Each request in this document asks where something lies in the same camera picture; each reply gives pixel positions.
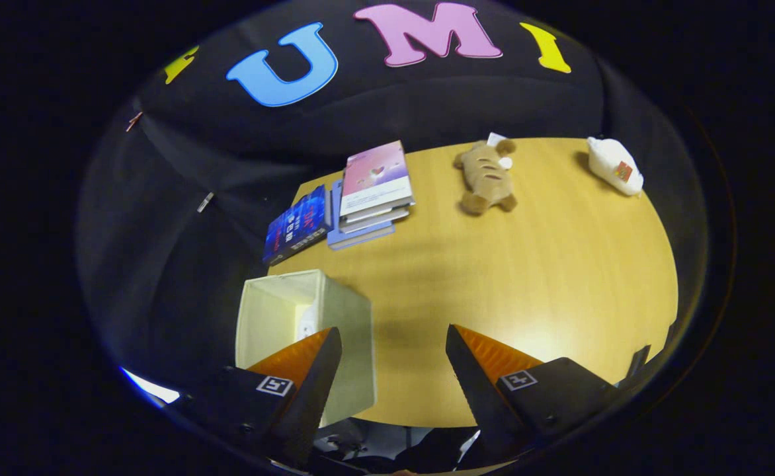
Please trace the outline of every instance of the brown plush toy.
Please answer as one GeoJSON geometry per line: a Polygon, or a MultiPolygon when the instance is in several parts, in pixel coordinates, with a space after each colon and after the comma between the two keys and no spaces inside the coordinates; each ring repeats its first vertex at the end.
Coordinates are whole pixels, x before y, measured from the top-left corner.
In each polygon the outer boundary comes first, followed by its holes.
{"type": "Polygon", "coordinates": [[[496,148],[478,141],[472,149],[455,157],[453,165],[464,170],[464,180],[472,190],[464,192],[461,199],[461,207],[467,213],[481,215],[494,205],[510,212],[517,206],[511,176],[499,163],[499,159],[515,150],[517,144],[511,139],[502,139],[496,148]]]}

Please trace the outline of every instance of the white storage box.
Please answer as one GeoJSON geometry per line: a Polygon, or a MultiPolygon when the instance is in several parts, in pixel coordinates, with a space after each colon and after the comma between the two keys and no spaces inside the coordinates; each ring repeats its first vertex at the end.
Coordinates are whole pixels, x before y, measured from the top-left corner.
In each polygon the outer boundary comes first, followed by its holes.
{"type": "Polygon", "coordinates": [[[343,354],[320,426],[351,417],[376,403],[370,301],[319,269],[243,283],[235,365],[248,368],[329,327],[340,331],[343,354]]]}

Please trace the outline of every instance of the blue book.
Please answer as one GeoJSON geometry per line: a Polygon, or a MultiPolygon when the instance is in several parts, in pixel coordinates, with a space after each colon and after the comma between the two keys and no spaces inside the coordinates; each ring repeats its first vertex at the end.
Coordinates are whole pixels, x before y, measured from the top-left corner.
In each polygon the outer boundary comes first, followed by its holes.
{"type": "Polygon", "coordinates": [[[339,250],[345,247],[351,247],[358,243],[374,240],[379,236],[390,235],[396,230],[396,226],[390,221],[377,223],[364,229],[358,229],[350,233],[343,233],[337,227],[337,220],[340,218],[340,199],[343,187],[343,181],[338,180],[332,187],[332,221],[333,229],[328,234],[328,244],[333,250],[339,250]]]}
{"type": "Polygon", "coordinates": [[[333,229],[330,192],[318,186],[270,223],[263,262],[272,266],[301,252],[333,229]]]}

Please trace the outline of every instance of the wooden table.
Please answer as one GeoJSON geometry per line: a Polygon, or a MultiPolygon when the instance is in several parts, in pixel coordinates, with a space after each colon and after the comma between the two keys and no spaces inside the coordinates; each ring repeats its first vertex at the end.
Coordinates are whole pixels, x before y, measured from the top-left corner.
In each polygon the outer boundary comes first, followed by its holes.
{"type": "MultiPolygon", "coordinates": [[[[568,356],[610,383],[636,350],[663,348],[678,288],[647,193],[628,198],[591,174],[584,139],[517,144],[510,214],[460,211],[452,161],[469,144],[408,153],[417,205],[393,235],[337,252],[322,241],[270,268],[320,268],[372,301],[378,402],[358,418],[475,425],[444,350],[449,323],[544,361],[568,356]]],[[[341,176],[302,184],[294,201],[341,176]]]]}

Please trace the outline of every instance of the stack of books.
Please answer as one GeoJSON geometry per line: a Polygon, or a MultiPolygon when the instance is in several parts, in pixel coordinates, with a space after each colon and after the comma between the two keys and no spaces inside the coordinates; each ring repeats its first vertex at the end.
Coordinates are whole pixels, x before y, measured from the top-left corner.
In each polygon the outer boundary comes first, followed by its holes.
{"type": "Polygon", "coordinates": [[[343,233],[401,219],[414,204],[402,142],[379,145],[346,160],[337,220],[343,233]]]}
{"type": "Polygon", "coordinates": [[[379,145],[346,160],[343,179],[334,183],[333,250],[390,235],[393,221],[408,216],[414,205],[402,142],[379,145]]]}
{"type": "Polygon", "coordinates": [[[390,235],[393,221],[408,216],[414,204],[402,142],[357,153],[347,159],[332,190],[318,186],[273,220],[264,264],[278,264],[324,235],[333,250],[390,235]]]}

